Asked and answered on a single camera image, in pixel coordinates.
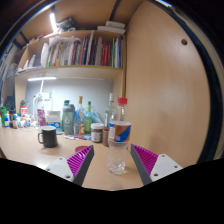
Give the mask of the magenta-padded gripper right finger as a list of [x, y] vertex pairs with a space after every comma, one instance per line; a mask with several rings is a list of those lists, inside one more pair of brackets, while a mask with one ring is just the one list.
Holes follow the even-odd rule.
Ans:
[[168, 155], [156, 155], [135, 144], [131, 145], [130, 153], [143, 185], [155, 182], [182, 169], [182, 167]]

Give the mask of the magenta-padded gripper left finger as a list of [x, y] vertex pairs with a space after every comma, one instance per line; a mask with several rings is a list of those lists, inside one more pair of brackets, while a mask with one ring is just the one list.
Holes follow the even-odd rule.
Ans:
[[93, 157], [94, 147], [90, 145], [68, 158], [58, 157], [46, 168], [46, 171], [81, 186]]

